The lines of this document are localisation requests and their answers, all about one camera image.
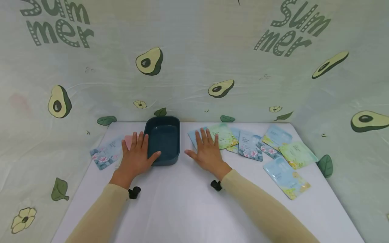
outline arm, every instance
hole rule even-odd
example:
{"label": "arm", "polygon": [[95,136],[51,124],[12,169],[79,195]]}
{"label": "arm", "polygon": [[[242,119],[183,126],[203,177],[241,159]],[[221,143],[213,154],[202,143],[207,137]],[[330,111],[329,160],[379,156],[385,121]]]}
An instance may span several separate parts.
{"label": "arm", "polygon": [[120,167],[114,172],[111,181],[104,188],[100,197],[82,217],[65,243],[106,243],[111,237],[116,221],[129,199],[128,189],[132,180],[146,172],[160,156],[155,152],[147,159],[149,136],[143,138],[140,132],[132,136],[131,149],[122,140],[123,159]]}
{"label": "arm", "polygon": [[319,242],[284,205],[235,170],[221,184],[272,242]]}
{"label": "arm", "polygon": [[239,203],[254,224],[275,243],[316,243],[315,236],[280,202],[254,185],[222,160],[219,137],[213,142],[209,130],[196,131],[198,153],[186,150],[203,169],[221,181],[225,190]]}

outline left hand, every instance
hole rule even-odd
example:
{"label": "left hand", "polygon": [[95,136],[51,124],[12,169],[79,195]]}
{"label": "left hand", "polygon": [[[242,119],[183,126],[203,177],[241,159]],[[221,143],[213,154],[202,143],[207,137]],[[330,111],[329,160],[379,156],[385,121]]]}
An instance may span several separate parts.
{"label": "left hand", "polygon": [[119,168],[114,172],[110,184],[115,184],[124,189],[130,188],[132,180],[150,169],[153,162],[161,155],[161,152],[155,152],[150,158],[147,158],[147,148],[149,146],[149,135],[143,138],[143,132],[132,134],[131,148],[128,150],[126,142],[122,140],[123,159]]}

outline right hand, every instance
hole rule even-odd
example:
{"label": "right hand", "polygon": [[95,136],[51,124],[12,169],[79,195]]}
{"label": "right hand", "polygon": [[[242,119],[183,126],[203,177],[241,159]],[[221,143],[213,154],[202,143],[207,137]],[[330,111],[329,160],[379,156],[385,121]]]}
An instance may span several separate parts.
{"label": "right hand", "polygon": [[216,134],[214,142],[209,129],[207,129],[207,134],[205,134],[203,128],[201,128],[200,131],[202,139],[200,138],[199,132],[195,132],[197,154],[189,149],[185,150],[185,153],[194,159],[201,168],[214,174],[215,177],[221,181],[232,169],[221,157],[219,150],[219,135]]}

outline hand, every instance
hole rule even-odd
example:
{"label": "hand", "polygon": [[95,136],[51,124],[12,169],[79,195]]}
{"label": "hand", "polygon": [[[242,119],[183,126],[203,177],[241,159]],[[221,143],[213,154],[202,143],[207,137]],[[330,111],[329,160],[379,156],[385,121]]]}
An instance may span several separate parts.
{"label": "hand", "polygon": [[110,184],[115,184],[124,189],[129,189],[132,180],[150,169],[153,162],[161,155],[161,152],[155,152],[150,158],[147,158],[147,148],[149,146],[149,135],[143,138],[143,132],[132,134],[131,148],[128,150],[126,141],[122,140],[123,159],[119,168],[114,172]]}
{"label": "hand", "polygon": [[201,128],[200,131],[202,139],[200,138],[199,132],[196,131],[197,154],[192,150],[185,150],[185,153],[194,159],[201,168],[214,174],[215,177],[221,181],[232,169],[221,158],[219,134],[216,134],[214,142],[209,129],[207,129],[207,134],[205,134],[203,128]]}

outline wrinkled fabric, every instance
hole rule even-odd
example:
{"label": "wrinkled fabric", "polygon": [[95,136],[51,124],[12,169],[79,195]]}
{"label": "wrinkled fabric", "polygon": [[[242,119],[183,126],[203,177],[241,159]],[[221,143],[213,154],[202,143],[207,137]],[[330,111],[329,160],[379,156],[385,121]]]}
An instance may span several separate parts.
{"label": "wrinkled fabric", "polygon": [[[350,121],[363,110],[389,116],[388,8],[383,0],[1,1],[0,241],[50,242],[106,131],[97,119],[146,121],[161,108],[182,122],[291,122],[318,158],[331,156],[328,182],[362,237],[386,241],[389,128],[357,133]],[[136,59],[156,47],[155,75]],[[349,54],[317,74],[340,52]],[[211,96],[226,80],[233,87]],[[49,112],[56,85],[72,104],[63,118]],[[56,178],[67,182],[68,201],[51,199]],[[12,234],[27,207],[34,221]]]}

